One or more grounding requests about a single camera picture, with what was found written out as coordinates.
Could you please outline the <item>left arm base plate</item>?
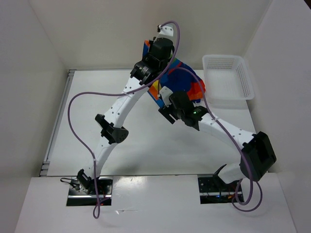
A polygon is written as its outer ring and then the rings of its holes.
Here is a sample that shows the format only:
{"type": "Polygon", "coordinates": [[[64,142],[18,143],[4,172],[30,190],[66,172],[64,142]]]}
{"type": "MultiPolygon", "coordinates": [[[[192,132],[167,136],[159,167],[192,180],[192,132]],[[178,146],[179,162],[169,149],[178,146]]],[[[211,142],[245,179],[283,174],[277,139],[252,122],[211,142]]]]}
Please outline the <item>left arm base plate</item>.
{"type": "MultiPolygon", "coordinates": [[[[86,190],[77,179],[61,178],[61,182],[69,184],[66,206],[96,206],[97,198],[95,188],[86,190]]],[[[113,179],[100,177],[97,181],[98,194],[101,206],[110,206],[112,202],[113,179]]]]}

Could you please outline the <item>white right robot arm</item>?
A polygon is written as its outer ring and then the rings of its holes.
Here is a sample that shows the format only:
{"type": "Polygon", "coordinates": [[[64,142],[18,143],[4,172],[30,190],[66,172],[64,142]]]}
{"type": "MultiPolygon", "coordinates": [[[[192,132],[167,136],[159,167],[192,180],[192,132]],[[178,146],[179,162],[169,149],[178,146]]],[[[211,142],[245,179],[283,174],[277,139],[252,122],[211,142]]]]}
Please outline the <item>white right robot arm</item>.
{"type": "Polygon", "coordinates": [[[239,162],[221,166],[213,179],[214,187],[226,190],[230,183],[248,178],[258,182],[276,162],[276,155],[267,134],[242,130],[215,116],[204,106],[194,106],[184,91],[172,92],[162,88],[159,92],[164,105],[159,112],[170,122],[182,120],[185,125],[214,136],[238,150],[239,162]]]}

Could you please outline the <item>rainbow striped shorts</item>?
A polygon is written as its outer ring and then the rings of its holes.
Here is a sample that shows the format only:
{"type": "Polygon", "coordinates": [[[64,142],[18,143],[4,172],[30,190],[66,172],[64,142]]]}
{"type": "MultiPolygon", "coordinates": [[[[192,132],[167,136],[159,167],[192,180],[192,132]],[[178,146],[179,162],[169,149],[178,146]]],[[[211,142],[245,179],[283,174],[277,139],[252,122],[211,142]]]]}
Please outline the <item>rainbow striped shorts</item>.
{"type": "Polygon", "coordinates": [[[164,87],[172,92],[186,92],[190,101],[194,104],[201,102],[206,91],[203,80],[190,66],[177,58],[174,58],[168,71],[159,80],[155,81],[151,87],[145,88],[160,108],[165,106],[165,102],[158,96],[158,91],[164,87]]]}

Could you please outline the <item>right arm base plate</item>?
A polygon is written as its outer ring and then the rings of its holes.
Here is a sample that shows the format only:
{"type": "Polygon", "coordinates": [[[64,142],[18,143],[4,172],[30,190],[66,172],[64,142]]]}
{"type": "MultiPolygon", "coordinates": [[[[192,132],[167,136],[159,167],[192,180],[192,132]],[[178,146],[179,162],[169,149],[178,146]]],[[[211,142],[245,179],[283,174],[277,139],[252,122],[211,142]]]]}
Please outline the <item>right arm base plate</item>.
{"type": "Polygon", "coordinates": [[[237,202],[233,200],[238,181],[225,184],[212,174],[198,175],[198,188],[201,204],[237,202]]]}

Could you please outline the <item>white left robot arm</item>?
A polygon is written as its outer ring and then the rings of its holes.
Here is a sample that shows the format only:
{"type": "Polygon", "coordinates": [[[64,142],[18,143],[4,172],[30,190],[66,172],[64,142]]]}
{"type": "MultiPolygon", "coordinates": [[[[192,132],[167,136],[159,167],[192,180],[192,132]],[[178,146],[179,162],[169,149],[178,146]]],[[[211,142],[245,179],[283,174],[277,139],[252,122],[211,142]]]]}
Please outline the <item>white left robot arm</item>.
{"type": "Polygon", "coordinates": [[[147,85],[146,88],[131,94],[118,97],[114,104],[103,115],[97,114],[95,121],[101,127],[101,138],[94,151],[95,158],[88,166],[83,167],[77,175],[80,189],[86,194],[95,192],[101,170],[115,146],[126,139],[129,132],[123,123],[140,97],[148,91],[149,83],[167,67],[174,52],[173,41],[158,38],[149,41],[149,49],[142,60],[134,65],[123,92],[127,93],[147,85]]]}

